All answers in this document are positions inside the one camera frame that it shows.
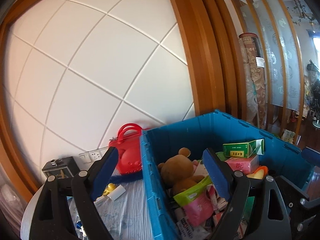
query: light switch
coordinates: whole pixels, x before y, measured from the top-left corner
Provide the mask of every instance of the light switch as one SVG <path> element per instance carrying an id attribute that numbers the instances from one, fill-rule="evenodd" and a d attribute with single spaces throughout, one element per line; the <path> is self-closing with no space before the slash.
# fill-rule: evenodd
<path id="1" fill-rule="evenodd" d="M 90 163 L 92 162 L 90 159 L 90 155 L 88 152 L 86 153 L 80 153 L 79 154 L 80 159 L 82 160 L 83 163 Z"/>

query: yellow plastic item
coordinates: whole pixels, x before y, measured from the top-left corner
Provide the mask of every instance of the yellow plastic item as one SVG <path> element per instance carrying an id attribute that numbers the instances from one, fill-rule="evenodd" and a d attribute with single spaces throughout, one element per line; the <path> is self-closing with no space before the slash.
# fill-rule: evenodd
<path id="1" fill-rule="evenodd" d="M 116 189 L 116 185 L 113 183 L 109 183 L 108 186 L 106 187 L 106 189 L 103 192 L 103 195 L 106 196 L 108 195 L 110 192 L 114 191 Z"/>
<path id="2" fill-rule="evenodd" d="M 248 174 L 247 177 L 252 179 L 263 179 L 264 170 L 259 170 L 256 173 Z"/>

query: red handbag handle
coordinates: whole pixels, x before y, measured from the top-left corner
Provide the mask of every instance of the red handbag handle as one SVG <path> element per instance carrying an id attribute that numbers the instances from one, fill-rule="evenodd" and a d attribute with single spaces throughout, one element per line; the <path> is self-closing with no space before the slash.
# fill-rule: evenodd
<path id="1" fill-rule="evenodd" d="M 118 131 L 117 143 L 120 144 L 123 142 L 123 136 L 129 130 L 136 130 L 137 132 L 139 132 L 141 134 L 142 128 L 139 125 L 137 125 L 136 123 L 127 123 L 127 124 L 123 125 Z"/>

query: wall socket panel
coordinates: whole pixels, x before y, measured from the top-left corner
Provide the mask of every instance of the wall socket panel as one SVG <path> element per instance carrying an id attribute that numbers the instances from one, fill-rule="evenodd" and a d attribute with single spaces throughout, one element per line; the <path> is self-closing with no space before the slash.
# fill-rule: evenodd
<path id="1" fill-rule="evenodd" d="M 90 159 L 91 159 L 93 162 L 102 159 L 102 155 L 101 155 L 100 151 L 98 151 L 98 150 L 89 152 L 89 155 L 90 155 Z"/>

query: brown teddy bear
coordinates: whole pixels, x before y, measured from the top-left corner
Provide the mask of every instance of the brown teddy bear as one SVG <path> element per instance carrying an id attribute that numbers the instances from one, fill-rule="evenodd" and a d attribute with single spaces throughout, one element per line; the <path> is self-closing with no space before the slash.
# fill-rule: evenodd
<path id="1" fill-rule="evenodd" d="M 193 163 L 188 159 L 190 154 L 188 148 L 181 148 L 178 155 L 158 165 L 164 183 L 172 188 L 173 196 L 193 187 L 204 179 L 204 176 L 193 176 Z"/>

